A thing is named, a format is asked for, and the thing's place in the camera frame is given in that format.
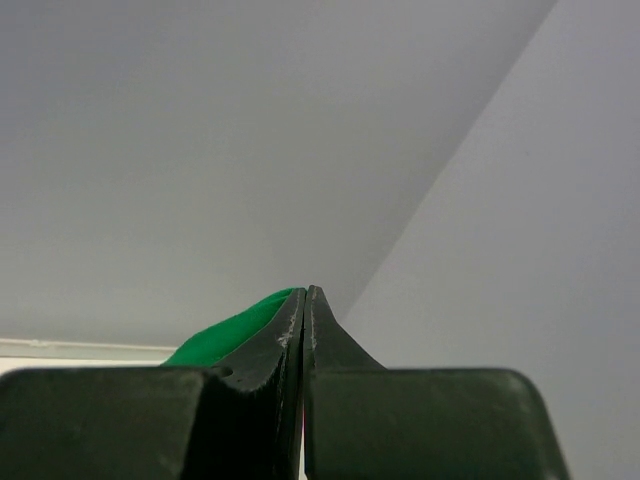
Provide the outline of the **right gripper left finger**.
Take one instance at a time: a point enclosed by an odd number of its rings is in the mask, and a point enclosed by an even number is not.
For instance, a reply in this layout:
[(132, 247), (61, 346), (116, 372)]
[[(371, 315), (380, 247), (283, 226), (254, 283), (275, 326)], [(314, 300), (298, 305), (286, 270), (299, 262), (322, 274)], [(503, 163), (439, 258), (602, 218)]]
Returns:
[(295, 479), (306, 293), (206, 367), (28, 368), (1, 378), (5, 479)]

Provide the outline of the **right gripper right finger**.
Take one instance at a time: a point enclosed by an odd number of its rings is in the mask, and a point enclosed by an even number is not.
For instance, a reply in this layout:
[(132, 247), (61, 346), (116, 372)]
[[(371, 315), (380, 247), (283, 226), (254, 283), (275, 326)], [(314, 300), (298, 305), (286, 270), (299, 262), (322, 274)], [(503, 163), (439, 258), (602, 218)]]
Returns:
[(390, 369), (312, 286), (304, 312), (310, 479), (566, 479), (536, 386), (505, 368)]

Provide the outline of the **green t-shirt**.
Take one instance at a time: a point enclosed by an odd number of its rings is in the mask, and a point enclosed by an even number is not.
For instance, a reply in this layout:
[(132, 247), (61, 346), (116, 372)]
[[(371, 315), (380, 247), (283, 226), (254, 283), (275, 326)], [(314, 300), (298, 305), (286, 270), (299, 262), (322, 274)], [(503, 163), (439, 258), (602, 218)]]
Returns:
[(295, 291), (277, 291), (246, 310), (201, 330), (162, 363), (167, 367), (210, 367), (262, 330)]

